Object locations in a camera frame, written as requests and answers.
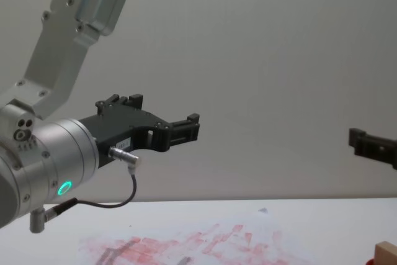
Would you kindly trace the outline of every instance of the white table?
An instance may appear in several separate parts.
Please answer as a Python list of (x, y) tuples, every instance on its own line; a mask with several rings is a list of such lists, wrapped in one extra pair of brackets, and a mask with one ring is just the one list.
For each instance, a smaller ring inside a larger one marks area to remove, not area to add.
[(29, 216), (0, 230), (0, 264), (71, 265), (78, 240), (85, 236), (115, 228), (178, 225), (263, 207), (319, 264), (364, 265), (376, 243), (397, 244), (397, 199), (139, 202), (114, 210), (79, 205), (48, 223), (39, 235), (29, 232)]

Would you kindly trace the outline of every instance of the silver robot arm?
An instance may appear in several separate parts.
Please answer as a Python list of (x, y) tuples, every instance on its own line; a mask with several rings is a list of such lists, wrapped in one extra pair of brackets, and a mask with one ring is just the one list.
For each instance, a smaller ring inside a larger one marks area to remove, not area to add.
[(112, 33), (125, 0), (52, 0), (24, 77), (0, 96), (0, 228), (90, 179), (99, 153), (76, 120), (35, 127), (64, 104), (88, 48)]

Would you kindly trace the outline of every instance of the green led light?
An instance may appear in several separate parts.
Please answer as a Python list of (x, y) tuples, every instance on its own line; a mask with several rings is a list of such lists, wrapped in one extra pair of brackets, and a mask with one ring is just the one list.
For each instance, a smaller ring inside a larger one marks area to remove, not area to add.
[(66, 194), (71, 188), (72, 188), (72, 182), (71, 181), (65, 181), (60, 189), (58, 189), (58, 195), (64, 195)]

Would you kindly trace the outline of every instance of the black bracket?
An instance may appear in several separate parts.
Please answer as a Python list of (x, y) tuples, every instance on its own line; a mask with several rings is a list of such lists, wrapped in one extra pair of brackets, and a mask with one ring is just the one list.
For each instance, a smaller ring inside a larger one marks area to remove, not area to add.
[(363, 130), (349, 130), (349, 146), (354, 154), (364, 158), (391, 164), (397, 170), (397, 141), (371, 136)]
[(80, 120), (97, 140), (100, 167), (113, 161), (107, 156), (111, 146), (125, 151), (149, 149), (165, 152), (171, 146), (196, 141), (200, 116), (189, 115), (186, 120), (167, 122), (142, 110), (143, 96), (113, 95), (96, 102), (97, 115)]

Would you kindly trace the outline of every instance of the robotic arm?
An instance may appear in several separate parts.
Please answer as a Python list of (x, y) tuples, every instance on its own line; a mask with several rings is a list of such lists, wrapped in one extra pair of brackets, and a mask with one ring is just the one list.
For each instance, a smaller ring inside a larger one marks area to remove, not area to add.
[[(142, 110), (140, 94), (99, 101), (97, 114), (80, 121), (36, 125), (67, 101), (88, 48), (112, 33), (124, 3), (52, 0), (43, 13), (43, 30), (24, 77), (0, 96), (0, 228), (30, 212), (30, 230), (40, 233), (61, 213), (59, 208), (45, 212), (43, 204), (99, 168), (120, 159), (134, 180), (140, 158), (131, 151), (164, 152), (197, 139), (199, 115), (164, 121)], [(63, 211), (76, 203), (66, 202)]]

